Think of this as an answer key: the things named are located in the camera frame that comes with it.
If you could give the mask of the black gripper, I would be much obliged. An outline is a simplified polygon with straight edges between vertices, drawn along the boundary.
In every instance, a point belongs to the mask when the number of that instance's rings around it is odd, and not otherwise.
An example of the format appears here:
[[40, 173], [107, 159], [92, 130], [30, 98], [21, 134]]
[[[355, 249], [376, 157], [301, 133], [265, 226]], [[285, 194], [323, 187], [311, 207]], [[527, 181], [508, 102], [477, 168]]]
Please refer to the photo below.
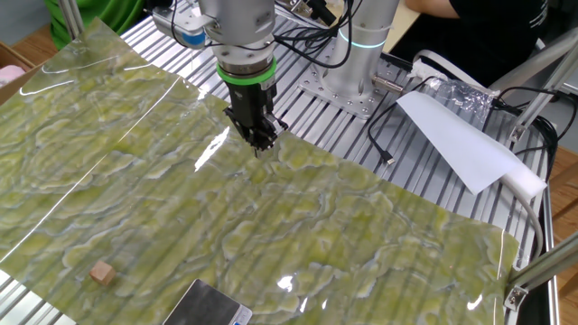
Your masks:
[[266, 85], [265, 89], [259, 83], [240, 86], [227, 82], [227, 86], [230, 107], [224, 110], [226, 116], [255, 150], [270, 149], [288, 128], [286, 122], [271, 115], [277, 94], [276, 84]]

